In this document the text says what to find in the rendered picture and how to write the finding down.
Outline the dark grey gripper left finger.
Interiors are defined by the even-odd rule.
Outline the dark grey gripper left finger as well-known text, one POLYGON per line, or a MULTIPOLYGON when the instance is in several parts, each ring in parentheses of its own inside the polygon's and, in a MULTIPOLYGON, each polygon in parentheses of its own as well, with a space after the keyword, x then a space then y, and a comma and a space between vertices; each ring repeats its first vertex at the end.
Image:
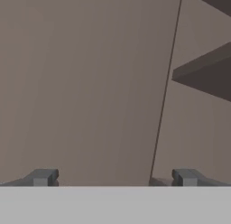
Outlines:
POLYGON ((35 169, 21 179, 0 183, 0 186, 58 186, 58 178, 58 169, 35 169))

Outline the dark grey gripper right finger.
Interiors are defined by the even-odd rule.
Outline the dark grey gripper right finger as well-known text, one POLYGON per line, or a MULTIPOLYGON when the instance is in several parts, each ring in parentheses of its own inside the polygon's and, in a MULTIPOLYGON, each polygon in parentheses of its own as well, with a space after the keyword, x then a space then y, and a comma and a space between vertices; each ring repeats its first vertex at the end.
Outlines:
POLYGON ((172 178, 174 186, 228 186, 228 183, 210 179, 195 169, 173 169, 172 178))

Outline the narrow brown cabinet door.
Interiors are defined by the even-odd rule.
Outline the narrow brown cabinet door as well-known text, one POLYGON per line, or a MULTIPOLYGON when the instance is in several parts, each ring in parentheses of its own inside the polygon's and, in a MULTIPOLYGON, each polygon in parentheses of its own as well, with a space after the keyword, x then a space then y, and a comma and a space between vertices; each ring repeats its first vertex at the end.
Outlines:
MULTIPOLYGON (((171 68, 231 42, 231 17, 200 0, 182 0, 171 68)), ((168 83, 152 176, 192 168, 231 182, 231 103, 168 83)))

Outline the wide brown cabinet door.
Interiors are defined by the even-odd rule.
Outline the wide brown cabinet door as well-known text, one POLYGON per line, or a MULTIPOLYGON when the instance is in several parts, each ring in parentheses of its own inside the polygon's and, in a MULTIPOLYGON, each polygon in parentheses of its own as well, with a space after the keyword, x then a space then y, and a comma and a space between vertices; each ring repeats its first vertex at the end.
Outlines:
POLYGON ((0 0, 0 182, 145 185, 180 0, 0 0))

